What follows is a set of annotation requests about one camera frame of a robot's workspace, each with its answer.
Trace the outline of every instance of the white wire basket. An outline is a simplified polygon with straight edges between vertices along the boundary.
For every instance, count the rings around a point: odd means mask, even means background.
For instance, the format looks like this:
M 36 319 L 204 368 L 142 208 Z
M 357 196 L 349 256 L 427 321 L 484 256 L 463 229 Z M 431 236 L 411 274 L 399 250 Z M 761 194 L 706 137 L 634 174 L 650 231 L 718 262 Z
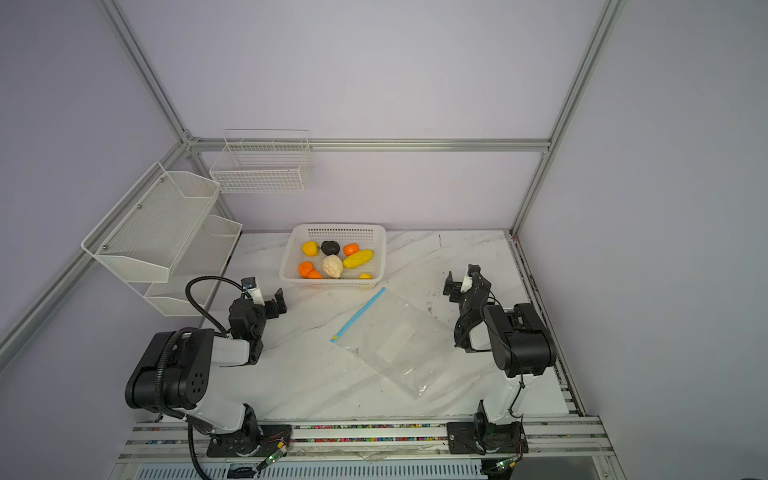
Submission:
M 304 130 L 225 130 L 210 176 L 229 194 L 301 192 L 314 163 Z
M 299 265 L 312 262 L 315 270 L 323 276 L 323 259 L 326 254 L 322 251 L 315 257 L 304 254 L 302 246 L 309 241 L 323 244 L 324 241 L 335 241 L 342 249 L 339 257 L 344 260 L 345 245 L 357 243 L 361 250 L 373 250 L 373 258 L 357 268 L 344 269 L 340 279 L 302 278 Z M 368 289 L 375 286 L 384 277 L 386 267 L 386 231 L 381 225 L 355 225 L 352 223 L 304 223 L 293 229 L 286 245 L 283 262 L 280 264 L 280 279 L 298 286 L 310 288 L 340 288 Z M 371 280 L 361 280 L 360 275 L 369 273 Z
M 106 240 L 89 249 L 91 232 L 81 243 L 125 283 L 167 282 L 219 197 L 213 180 L 159 168 L 159 178 Z
M 187 301 L 187 283 L 198 276 L 222 275 L 242 228 L 241 223 L 208 215 L 170 279 L 166 283 L 152 283 L 142 296 L 165 316 L 199 316 Z M 192 297 L 205 306 L 217 283 L 213 280 L 195 283 Z

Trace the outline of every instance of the orange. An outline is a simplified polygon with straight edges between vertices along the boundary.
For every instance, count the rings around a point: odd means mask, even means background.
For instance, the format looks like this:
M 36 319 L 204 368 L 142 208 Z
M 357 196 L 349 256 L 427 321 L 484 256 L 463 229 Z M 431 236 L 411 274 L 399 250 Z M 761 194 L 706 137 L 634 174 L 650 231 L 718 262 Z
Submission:
M 347 256 L 353 255 L 360 251 L 360 245 L 357 243 L 350 243 L 344 247 L 344 254 Z
M 307 275 L 309 275 L 310 272 L 314 269 L 315 269 L 315 266 L 312 265 L 312 262 L 304 262 L 301 265 L 299 265 L 299 275 L 306 278 Z

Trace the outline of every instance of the white marble table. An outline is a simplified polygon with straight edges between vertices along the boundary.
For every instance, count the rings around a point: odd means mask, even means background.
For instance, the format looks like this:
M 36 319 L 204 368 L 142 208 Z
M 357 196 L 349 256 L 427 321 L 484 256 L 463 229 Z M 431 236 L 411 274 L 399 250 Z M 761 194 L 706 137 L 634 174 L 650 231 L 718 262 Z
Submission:
M 288 237 L 288 233 L 245 233 L 240 238 L 225 276 L 238 281 L 255 276 L 266 298 L 282 287 L 288 313 L 268 321 L 264 351 L 256 365 L 214 369 L 209 388 L 227 390 L 265 420 L 427 419 L 471 415 L 478 401 L 504 382 L 491 353 L 454 349 L 448 372 L 421 398 L 413 399 L 330 342 L 382 286 L 452 329 L 458 305 L 442 295 L 443 282 L 449 270 L 461 279 L 470 263 L 480 265 L 503 306 L 528 302 L 502 231 L 388 232 L 384 279 L 372 290 L 353 291 L 282 283 L 278 273 Z M 210 312 L 225 326 L 227 309 L 237 296 L 233 287 L 222 284 L 214 298 Z M 552 369 L 526 389 L 521 411 L 568 413 Z

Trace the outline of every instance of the black mounting plate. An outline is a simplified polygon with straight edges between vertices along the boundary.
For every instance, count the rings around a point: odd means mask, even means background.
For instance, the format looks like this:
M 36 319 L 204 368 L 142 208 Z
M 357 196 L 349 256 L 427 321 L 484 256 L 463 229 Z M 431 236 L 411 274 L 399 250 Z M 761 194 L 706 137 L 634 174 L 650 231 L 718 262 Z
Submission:
M 522 449 L 513 442 L 505 443 L 495 449 L 493 452 L 487 451 L 488 454 L 495 453 L 528 453 L 528 441 L 525 439 L 525 433 L 523 431 L 522 423 L 518 422 L 519 428 L 513 429 L 512 438 L 517 440 L 522 446 Z M 478 454 L 478 451 L 472 448 L 477 442 L 477 435 L 475 434 L 475 424 L 473 422 L 449 422 L 446 424 L 448 429 L 448 450 L 453 454 L 465 454 L 474 453 Z
M 256 453 L 252 455 L 253 457 L 267 457 L 272 455 L 277 450 L 277 444 L 281 439 L 285 443 L 290 443 L 290 436 L 293 434 L 293 427 L 291 425 L 260 424 L 260 427 L 263 431 L 263 437 L 265 439 L 279 435 L 281 432 L 285 432 L 285 435 L 277 436 L 274 440 L 269 442 L 261 442 L 259 444 L 259 449 L 256 450 Z M 209 458 L 237 457 L 237 453 L 235 453 L 235 451 L 237 447 L 241 445 L 233 445 L 228 442 L 218 441 L 214 443 L 214 440 L 215 439 L 211 439 L 210 443 L 208 444 L 208 451 L 206 452 L 206 455 Z

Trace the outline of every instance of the wire mesh shelf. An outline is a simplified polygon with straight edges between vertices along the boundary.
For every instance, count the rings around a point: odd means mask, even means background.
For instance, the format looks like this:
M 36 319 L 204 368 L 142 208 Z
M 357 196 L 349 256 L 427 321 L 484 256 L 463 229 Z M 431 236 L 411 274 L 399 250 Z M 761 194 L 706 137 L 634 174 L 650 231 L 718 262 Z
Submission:
M 104 241 L 89 247 L 89 235 L 81 244 L 126 283 L 167 282 L 219 197 L 220 185 L 213 180 L 160 169 Z
M 304 130 L 225 130 L 210 176 L 229 194 L 301 192 L 314 168 Z
M 166 283 L 152 283 L 142 296 L 165 316 L 200 315 L 187 301 L 187 283 L 198 276 L 222 275 L 242 228 L 241 223 L 208 215 L 170 279 Z M 214 281 L 195 283 L 192 297 L 205 306 L 216 285 Z

